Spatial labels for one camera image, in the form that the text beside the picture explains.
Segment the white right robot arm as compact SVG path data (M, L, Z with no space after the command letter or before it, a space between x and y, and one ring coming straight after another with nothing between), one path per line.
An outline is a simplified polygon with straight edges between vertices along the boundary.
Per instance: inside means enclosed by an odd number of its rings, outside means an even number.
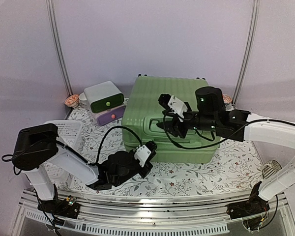
M222 141L256 141L287 147L295 150L295 123L265 118L245 110L226 110L221 89L202 87L195 91L197 111L192 111L187 102L170 94L161 94L158 103L164 108L163 120L158 127L178 148L184 148L172 138L184 139L189 130L208 131L221 137ZM244 204L248 214L255 214L264 202L295 184L295 157L274 176L254 187L249 200Z

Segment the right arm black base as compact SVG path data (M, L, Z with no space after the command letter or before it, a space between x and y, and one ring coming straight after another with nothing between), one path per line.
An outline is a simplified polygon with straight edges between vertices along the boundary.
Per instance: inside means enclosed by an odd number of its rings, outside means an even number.
M245 201L228 204L226 213L231 219L237 219L263 213L269 210L270 207L268 201L255 196Z

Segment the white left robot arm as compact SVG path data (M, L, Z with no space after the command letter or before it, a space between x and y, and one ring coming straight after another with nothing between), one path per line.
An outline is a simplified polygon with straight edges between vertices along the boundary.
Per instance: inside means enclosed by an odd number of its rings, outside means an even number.
M152 169L150 161L156 150L157 144L148 141L129 152L117 151L102 163L90 163L61 141L55 124L48 123L19 132L12 163L24 172L45 207L52 213L60 213L63 202L56 197L57 189L43 163L52 163L78 178L88 188L102 191L120 186L135 175L145 178Z

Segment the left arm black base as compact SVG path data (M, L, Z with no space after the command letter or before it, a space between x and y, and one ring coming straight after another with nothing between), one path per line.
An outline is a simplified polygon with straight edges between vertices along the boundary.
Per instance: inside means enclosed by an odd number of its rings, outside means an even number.
M71 219L77 219L81 205L77 203L77 198L69 195L61 201L52 213L53 217L62 216Z

